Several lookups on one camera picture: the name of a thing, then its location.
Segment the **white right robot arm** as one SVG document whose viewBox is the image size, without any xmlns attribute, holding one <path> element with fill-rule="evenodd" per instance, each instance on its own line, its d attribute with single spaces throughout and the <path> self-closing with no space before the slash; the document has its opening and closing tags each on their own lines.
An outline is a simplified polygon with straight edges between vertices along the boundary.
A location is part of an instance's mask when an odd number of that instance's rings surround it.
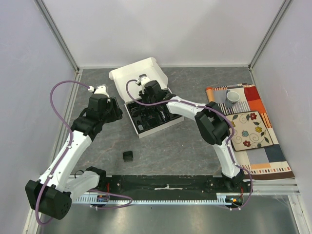
<svg viewBox="0 0 312 234">
<path fill-rule="evenodd" d="M 180 115 L 196 122 L 201 137 L 212 145 L 221 165 L 223 186 L 229 192 L 236 191 L 244 177 L 231 146 L 232 128 L 230 122 L 221 113 L 215 102 L 199 104 L 190 102 L 162 90 L 156 80 L 149 79 L 145 74 L 139 76 L 136 85 L 141 87 L 139 96 L 142 104 L 155 107 L 173 115 Z"/>
</svg>

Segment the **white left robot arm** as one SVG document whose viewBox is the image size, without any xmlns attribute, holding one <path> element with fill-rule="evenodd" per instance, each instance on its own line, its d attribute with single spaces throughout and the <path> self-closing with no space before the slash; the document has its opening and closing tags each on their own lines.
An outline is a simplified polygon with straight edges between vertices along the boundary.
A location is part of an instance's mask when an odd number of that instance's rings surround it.
<svg viewBox="0 0 312 234">
<path fill-rule="evenodd" d="M 91 167 L 79 177 L 69 180 L 69 176 L 84 151 L 91 145 L 105 123 L 122 119 L 117 100 L 110 97 L 105 85 L 94 88 L 88 106 L 73 122 L 66 124 L 69 135 L 64 146 L 47 170 L 36 180 L 29 180 L 25 186 L 28 201 L 35 211 L 38 224 L 44 225 L 39 214 L 48 215 L 58 220 L 63 219 L 72 202 L 81 195 L 94 189 L 105 190 L 107 180 L 103 170 Z"/>
</svg>

